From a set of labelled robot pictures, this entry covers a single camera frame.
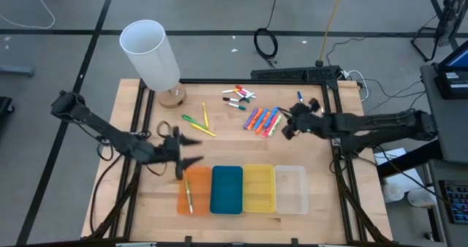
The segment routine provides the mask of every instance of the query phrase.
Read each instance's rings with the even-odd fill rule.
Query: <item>plastic tray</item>
[[[275,171],[272,165],[244,166],[244,211],[253,213],[275,211]]]
[[[276,166],[276,212],[306,214],[309,192],[306,169],[302,166]]]
[[[239,166],[213,167],[210,204],[212,213],[242,213],[242,175],[242,168]]]
[[[190,213],[189,201],[185,189],[185,179],[188,178],[193,213]],[[210,214],[211,194],[211,168],[189,167],[184,175],[184,180],[179,184],[177,213],[182,215],[204,216]]]

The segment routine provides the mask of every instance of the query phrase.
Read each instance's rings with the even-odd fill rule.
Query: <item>orange tray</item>
[[[190,213],[189,201],[185,190],[185,179],[189,180],[192,195],[193,213]],[[211,168],[189,167],[178,187],[177,213],[181,215],[204,216],[210,214]]]

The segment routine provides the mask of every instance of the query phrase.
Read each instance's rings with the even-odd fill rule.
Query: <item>white cable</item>
[[[366,80],[364,80],[364,76],[358,71],[358,70],[351,70],[351,71],[348,71],[347,73],[348,74],[351,74],[352,72],[355,72],[357,73],[359,76],[361,76],[361,79],[363,81],[363,84],[364,84],[364,88],[366,89],[366,97],[364,97],[364,99],[361,99],[361,102],[364,102],[367,100],[367,98],[369,98],[369,90],[367,88],[367,83],[366,83]]]
[[[2,14],[0,14],[0,18],[4,19],[6,22],[12,24],[12,25],[15,25],[15,26],[19,26],[19,27],[22,27],[22,28],[30,28],[30,29],[50,29],[52,28],[52,26],[56,23],[56,17],[52,14],[52,12],[50,11],[50,9],[47,7],[47,5],[44,3],[43,0],[40,0],[42,5],[44,5],[44,8],[49,12],[50,16],[52,17],[52,24],[50,24],[49,26],[47,27],[41,27],[41,26],[27,26],[27,25],[23,25],[23,24],[19,24],[19,23],[16,23],[16,22],[13,22],[11,20],[8,20],[7,18],[5,18]]]

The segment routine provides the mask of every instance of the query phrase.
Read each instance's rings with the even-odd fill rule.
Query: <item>yellow cable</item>
[[[327,43],[328,30],[330,29],[331,22],[333,21],[333,16],[335,16],[336,9],[338,9],[339,1],[340,0],[335,1],[335,5],[333,6],[333,11],[331,12],[330,20],[328,20],[327,29],[325,30],[325,36],[323,37],[322,50],[320,51],[319,60],[322,60],[323,52],[325,51],[325,44]]]

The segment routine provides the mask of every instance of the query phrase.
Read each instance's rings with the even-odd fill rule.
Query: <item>monitor screen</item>
[[[462,51],[457,56],[447,62],[449,67],[464,67],[468,68],[468,49]]]

